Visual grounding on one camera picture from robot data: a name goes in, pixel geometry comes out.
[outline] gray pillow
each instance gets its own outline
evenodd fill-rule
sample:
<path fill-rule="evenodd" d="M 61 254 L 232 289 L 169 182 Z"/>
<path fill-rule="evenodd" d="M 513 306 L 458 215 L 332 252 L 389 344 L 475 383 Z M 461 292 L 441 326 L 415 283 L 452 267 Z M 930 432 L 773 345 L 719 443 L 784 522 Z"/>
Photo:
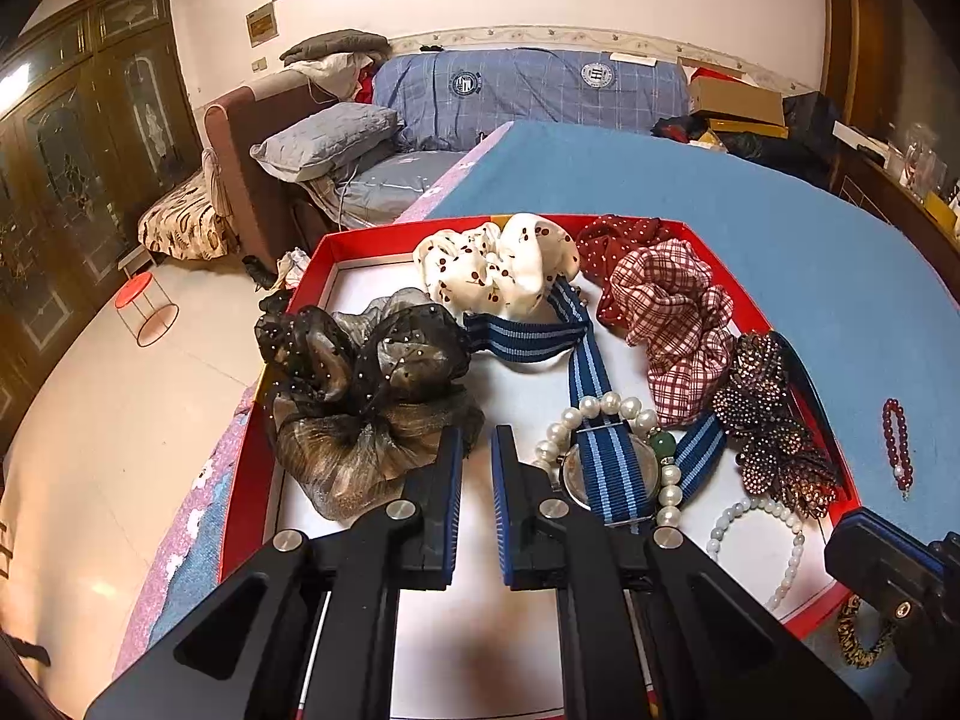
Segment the gray pillow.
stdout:
<path fill-rule="evenodd" d="M 399 128 L 391 108 L 337 103 L 251 146 L 250 156 L 281 181 L 308 181 L 347 165 Z"/>

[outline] patterned cushion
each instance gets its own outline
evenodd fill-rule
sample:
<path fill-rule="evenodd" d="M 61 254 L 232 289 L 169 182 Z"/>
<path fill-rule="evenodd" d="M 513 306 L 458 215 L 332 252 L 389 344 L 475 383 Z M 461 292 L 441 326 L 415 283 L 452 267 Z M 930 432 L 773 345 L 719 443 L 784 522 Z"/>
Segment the patterned cushion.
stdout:
<path fill-rule="evenodd" d="M 203 172 L 152 204 L 140 217 L 137 237 L 150 251 L 178 260 L 212 260 L 239 248 L 227 220 L 210 202 Z"/>

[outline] beige tile floor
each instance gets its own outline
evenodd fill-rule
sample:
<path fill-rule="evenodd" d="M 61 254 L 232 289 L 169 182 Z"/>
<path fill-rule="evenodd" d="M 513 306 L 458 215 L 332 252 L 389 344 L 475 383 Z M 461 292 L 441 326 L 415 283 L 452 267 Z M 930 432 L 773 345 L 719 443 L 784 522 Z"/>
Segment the beige tile floor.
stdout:
<path fill-rule="evenodd" d="M 53 666 L 29 667 L 75 720 L 109 682 L 155 549 L 260 372 L 263 293 L 238 261 L 167 260 L 155 275 L 181 308 L 169 333 L 138 348 L 104 306 L 8 452 L 0 625 L 47 648 Z"/>

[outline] bead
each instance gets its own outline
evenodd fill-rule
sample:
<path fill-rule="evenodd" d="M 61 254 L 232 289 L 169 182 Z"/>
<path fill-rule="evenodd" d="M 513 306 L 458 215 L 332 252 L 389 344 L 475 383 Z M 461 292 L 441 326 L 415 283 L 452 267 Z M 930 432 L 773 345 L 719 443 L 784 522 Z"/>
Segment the bead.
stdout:
<path fill-rule="evenodd" d="M 650 448 L 654 450 L 656 459 L 672 458 L 677 451 L 677 440 L 672 433 L 661 430 L 650 437 Z"/>
<path fill-rule="evenodd" d="M 543 442 L 538 442 L 534 447 L 534 454 L 536 455 L 537 460 L 544 460 L 548 463 L 555 463 L 558 456 L 560 456 L 560 447 L 555 445 L 554 442 L 548 442 L 544 440 Z"/>
<path fill-rule="evenodd" d="M 580 409 L 563 409 L 560 415 L 560 424 L 568 430 L 576 430 L 583 421 L 584 415 L 580 413 Z"/>
<path fill-rule="evenodd" d="M 683 476 L 683 471 L 680 471 L 680 466 L 664 466 L 661 468 L 661 485 L 678 485 L 680 483 L 680 477 Z"/>
<path fill-rule="evenodd" d="M 613 416 L 615 413 L 620 412 L 620 393 L 619 392 L 604 392 L 602 398 L 600 398 L 600 410 L 608 416 Z"/>
<path fill-rule="evenodd" d="M 656 523 L 664 527 L 676 528 L 680 525 L 680 510 L 676 506 L 664 506 L 656 513 Z"/>
<path fill-rule="evenodd" d="M 646 436 L 658 423 L 656 412 L 653 409 L 644 409 L 634 417 L 634 433 Z"/>
<path fill-rule="evenodd" d="M 552 422 L 546 429 L 546 437 L 547 440 L 554 442 L 555 445 L 565 447 L 566 443 L 570 441 L 570 430 L 566 425 L 562 425 L 559 422 Z"/>
<path fill-rule="evenodd" d="M 680 506 L 680 501 L 683 500 L 683 490 L 676 485 L 666 485 L 665 488 L 661 488 L 656 499 L 659 500 L 661 506 Z"/>
<path fill-rule="evenodd" d="M 584 395 L 580 399 L 579 408 L 585 419 L 594 419 L 600 415 L 600 400 L 593 395 Z"/>
<path fill-rule="evenodd" d="M 638 397 L 625 397 L 620 401 L 620 416 L 624 419 L 636 419 L 643 404 Z"/>

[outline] black circular emblem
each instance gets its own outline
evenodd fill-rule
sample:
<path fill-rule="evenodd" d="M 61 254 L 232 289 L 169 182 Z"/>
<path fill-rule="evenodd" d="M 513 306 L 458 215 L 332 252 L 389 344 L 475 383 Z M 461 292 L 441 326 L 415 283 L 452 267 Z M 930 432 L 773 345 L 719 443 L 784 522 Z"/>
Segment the black circular emblem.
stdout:
<path fill-rule="evenodd" d="M 464 98 L 480 91 L 480 76 L 469 70 L 458 71 L 450 79 L 450 91 Z"/>

